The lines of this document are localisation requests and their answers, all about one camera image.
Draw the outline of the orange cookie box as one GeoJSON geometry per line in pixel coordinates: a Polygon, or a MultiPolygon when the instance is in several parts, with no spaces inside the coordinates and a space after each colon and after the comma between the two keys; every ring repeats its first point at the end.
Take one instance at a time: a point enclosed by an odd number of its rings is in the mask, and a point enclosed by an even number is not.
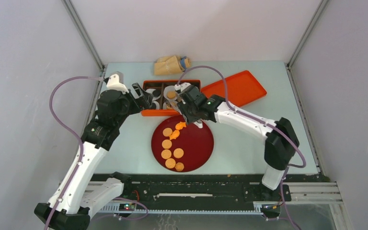
{"type": "Polygon", "coordinates": [[[148,117],[156,117],[156,116],[174,116],[179,113],[173,109],[166,108],[166,99],[164,97],[164,91],[167,89],[173,89],[174,85],[177,83],[177,80],[146,80],[143,82],[143,89],[145,92],[148,92],[152,95],[154,90],[159,90],[161,92],[159,97],[154,97],[152,99],[153,102],[157,102],[160,105],[158,110],[144,110],[141,112],[142,116],[148,117]]]}

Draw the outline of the dark red round plate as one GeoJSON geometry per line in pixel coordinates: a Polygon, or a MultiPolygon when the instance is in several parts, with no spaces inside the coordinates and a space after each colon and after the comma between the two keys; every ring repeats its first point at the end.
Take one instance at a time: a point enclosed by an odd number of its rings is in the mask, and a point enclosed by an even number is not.
{"type": "MultiPolygon", "coordinates": [[[[171,128],[173,131],[175,125],[179,122],[184,122],[184,119],[180,115],[172,116],[164,121],[162,121],[153,132],[151,138],[151,149],[156,161],[168,169],[165,166],[165,159],[161,157],[161,152],[164,150],[161,143],[169,137],[165,137],[162,131],[165,128],[171,128]]],[[[184,164],[184,170],[181,172],[173,169],[168,169],[172,172],[185,173],[194,171],[201,166],[203,166],[210,158],[214,148],[214,137],[210,128],[205,124],[203,128],[199,129],[194,124],[189,124],[187,127],[180,130],[180,135],[177,139],[170,140],[172,142],[172,147],[169,149],[172,152],[172,157],[177,162],[182,162],[184,164]],[[184,155],[182,158],[175,158],[173,156],[173,151],[176,148],[182,148],[184,150],[184,155]]]]}

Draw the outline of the orange box lid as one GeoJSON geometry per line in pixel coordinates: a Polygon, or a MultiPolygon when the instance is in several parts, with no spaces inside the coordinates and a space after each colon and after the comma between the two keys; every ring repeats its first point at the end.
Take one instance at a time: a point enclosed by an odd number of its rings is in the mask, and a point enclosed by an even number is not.
{"type": "MultiPolygon", "coordinates": [[[[267,95],[267,91],[248,71],[242,71],[225,78],[228,89],[228,99],[234,105],[242,107],[261,99],[267,95]]],[[[201,89],[201,92],[210,97],[214,94],[221,97],[225,96],[223,80],[216,81],[201,89]]]]}

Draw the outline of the metal tongs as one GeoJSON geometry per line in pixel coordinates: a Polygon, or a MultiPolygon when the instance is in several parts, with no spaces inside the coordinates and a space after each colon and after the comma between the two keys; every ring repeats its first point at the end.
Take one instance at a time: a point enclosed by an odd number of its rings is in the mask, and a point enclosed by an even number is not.
{"type": "Polygon", "coordinates": [[[168,101],[176,101],[177,102],[177,109],[175,110],[176,112],[178,112],[180,115],[182,115],[183,116],[183,118],[184,118],[184,121],[186,122],[186,123],[192,123],[192,124],[194,124],[194,125],[196,125],[199,129],[201,129],[201,128],[203,128],[203,124],[202,124],[202,122],[200,121],[200,120],[196,120],[196,121],[194,121],[194,122],[190,122],[190,120],[189,120],[189,118],[187,117],[187,116],[185,116],[182,112],[181,112],[181,110],[179,109],[179,106],[178,106],[178,103],[180,102],[180,100],[181,100],[181,98],[179,97],[179,95],[177,94],[177,96],[176,96],[176,98],[174,99],[174,100],[170,100],[170,99],[168,99],[167,98],[167,96],[166,96],[166,94],[167,94],[167,92],[168,91],[174,91],[173,89],[167,89],[167,90],[165,90],[164,91],[164,97],[165,97],[165,99],[166,99],[166,108],[169,108],[169,106],[168,106],[168,104],[167,104],[167,102],[168,101]]]}

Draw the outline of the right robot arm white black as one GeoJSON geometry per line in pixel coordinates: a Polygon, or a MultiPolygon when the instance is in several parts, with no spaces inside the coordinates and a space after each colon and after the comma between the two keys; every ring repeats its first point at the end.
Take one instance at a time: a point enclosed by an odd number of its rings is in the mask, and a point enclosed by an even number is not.
{"type": "Polygon", "coordinates": [[[274,199],[279,193],[278,186],[286,175],[290,160],[299,146],[291,122],[286,118],[275,121],[257,116],[218,95],[206,97],[190,83],[176,84],[174,90],[177,96],[175,110],[183,116],[186,123],[193,123],[201,128],[202,121],[212,121],[262,139],[267,167],[259,193],[265,200],[274,199]]]}

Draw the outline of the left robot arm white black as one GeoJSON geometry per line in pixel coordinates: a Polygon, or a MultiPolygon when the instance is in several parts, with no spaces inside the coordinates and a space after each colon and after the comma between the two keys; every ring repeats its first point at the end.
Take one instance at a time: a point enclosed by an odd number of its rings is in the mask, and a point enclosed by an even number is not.
{"type": "Polygon", "coordinates": [[[137,97],[130,90],[123,90],[120,83],[108,86],[100,94],[97,110],[79,137],[78,152],[65,178],[49,201],[37,204],[34,210],[46,230],[85,230],[111,200],[116,197],[124,200],[132,195],[132,186],[115,177],[107,179],[90,194],[84,194],[95,169],[119,136],[119,129],[128,116],[151,107],[152,95],[138,83],[132,87],[137,97]]]}

